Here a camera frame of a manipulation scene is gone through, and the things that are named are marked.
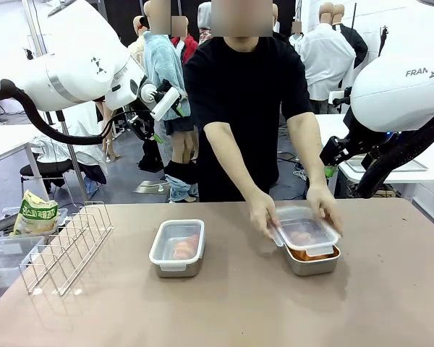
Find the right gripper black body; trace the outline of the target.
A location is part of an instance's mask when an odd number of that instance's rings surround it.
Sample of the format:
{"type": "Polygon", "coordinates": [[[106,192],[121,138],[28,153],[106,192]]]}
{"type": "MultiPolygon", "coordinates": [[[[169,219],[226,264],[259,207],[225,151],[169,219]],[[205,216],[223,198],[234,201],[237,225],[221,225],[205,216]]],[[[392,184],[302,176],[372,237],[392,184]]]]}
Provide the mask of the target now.
{"type": "Polygon", "coordinates": [[[346,156],[352,157],[363,153],[363,142],[357,138],[332,136],[327,142],[328,158],[345,158],[346,156]]]}

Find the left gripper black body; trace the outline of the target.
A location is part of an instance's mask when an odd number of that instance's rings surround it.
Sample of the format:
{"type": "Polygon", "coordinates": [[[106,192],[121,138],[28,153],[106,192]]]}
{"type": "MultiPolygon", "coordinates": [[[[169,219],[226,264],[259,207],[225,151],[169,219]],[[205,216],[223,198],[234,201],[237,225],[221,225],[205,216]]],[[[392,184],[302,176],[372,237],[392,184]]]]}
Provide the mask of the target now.
{"type": "Polygon", "coordinates": [[[144,114],[150,114],[154,120],[161,120],[172,108],[174,88],[163,79],[156,87],[148,78],[144,78],[137,91],[136,108],[144,114]]]}

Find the person's left hand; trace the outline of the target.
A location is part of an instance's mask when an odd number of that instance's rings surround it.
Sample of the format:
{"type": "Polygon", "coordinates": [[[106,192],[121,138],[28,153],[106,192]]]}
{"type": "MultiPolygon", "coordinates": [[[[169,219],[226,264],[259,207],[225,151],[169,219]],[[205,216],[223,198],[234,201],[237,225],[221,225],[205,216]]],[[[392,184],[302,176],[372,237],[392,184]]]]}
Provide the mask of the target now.
{"type": "Polygon", "coordinates": [[[317,219],[325,221],[339,235],[343,235],[338,203],[325,184],[311,184],[307,190],[307,201],[317,219]]]}

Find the person's right hand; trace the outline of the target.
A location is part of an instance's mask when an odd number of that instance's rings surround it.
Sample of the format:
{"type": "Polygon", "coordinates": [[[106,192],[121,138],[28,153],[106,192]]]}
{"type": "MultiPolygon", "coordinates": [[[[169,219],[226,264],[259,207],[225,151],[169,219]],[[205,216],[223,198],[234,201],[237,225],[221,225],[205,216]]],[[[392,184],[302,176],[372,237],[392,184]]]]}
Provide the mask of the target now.
{"type": "Polygon", "coordinates": [[[260,189],[251,192],[247,198],[252,225],[267,238],[279,226],[279,219],[273,199],[260,189]]]}

